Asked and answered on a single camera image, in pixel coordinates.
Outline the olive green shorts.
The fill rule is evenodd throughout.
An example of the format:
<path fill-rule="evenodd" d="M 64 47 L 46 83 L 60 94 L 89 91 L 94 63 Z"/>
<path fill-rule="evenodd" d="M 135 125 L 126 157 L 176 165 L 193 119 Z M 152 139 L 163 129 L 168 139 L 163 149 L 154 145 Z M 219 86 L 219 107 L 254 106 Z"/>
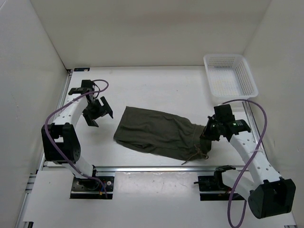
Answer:
<path fill-rule="evenodd" d="M 131 150 L 186 163 L 208 159 L 211 141 L 200 139 L 204 128 L 185 117 L 128 106 L 114 133 L 114 140 Z"/>

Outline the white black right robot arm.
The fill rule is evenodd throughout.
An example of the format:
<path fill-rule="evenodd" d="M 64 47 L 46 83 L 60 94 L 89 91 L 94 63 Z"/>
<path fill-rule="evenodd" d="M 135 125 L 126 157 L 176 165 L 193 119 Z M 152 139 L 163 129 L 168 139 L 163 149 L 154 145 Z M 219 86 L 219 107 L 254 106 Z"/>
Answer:
<path fill-rule="evenodd" d="M 284 179 L 273 168 L 254 142 L 249 125 L 245 120 L 235 119 L 229 104 L 215 106 L 214 111 L 214 115 L 208 117 L 200 139 L 219 141 L 221 137 L 226 138 L 251 175 L 248 179 L 230 165 L 217 167 L 214 186 L 219 190 L 230 187 L 247 202 L 252 214 L 258 219 L 291 212 L 295 183 L 291 179 Z"/>

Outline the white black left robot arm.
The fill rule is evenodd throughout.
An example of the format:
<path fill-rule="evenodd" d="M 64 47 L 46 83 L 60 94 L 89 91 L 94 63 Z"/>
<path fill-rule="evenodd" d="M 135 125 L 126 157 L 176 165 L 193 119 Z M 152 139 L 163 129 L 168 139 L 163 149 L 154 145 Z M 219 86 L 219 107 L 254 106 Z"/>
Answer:
<path fill-rule="evenodd" d="M 94 166 L 81 156 L 75 128 L 80 117 L 84 117 L 88 126 L 98 127 L 98 118 L 113 116 L 106 98 L 99 96 L 105 90 L 97 82 L 97 79 L 82 80 L 80 87 L 71 88 L 66 103 L 47 117 L 41 129 L 46 161 L 70 169 L 89 190 L 98 188 L 100 179 L 94 174 Z"/>

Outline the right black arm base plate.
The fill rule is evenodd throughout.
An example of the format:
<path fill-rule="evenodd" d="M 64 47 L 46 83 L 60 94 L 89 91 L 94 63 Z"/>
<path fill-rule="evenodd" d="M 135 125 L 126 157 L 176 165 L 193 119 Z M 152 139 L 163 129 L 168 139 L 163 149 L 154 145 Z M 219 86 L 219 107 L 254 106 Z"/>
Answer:
<path fill-rule="evenodd" d="M 198 176 L 193 183 L 199 187 L 200 201 L 228 201 L 231 193 L 230 187 L 220 187 L 214 176 Z"/>

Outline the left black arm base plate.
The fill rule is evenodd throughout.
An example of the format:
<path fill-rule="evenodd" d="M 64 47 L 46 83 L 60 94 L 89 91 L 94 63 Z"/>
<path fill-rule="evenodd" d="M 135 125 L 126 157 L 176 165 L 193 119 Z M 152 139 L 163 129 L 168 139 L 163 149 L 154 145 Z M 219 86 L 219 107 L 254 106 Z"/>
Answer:
<path fill-rule="evenodd" d="M 74 177 L 70 198 L 71 199 L 88 199 L 88 200 L 111 200 L 114 190 L 114 176 L 97 176 L 104 184 L 105 189 L 96 180 L 79 179 Z"/>

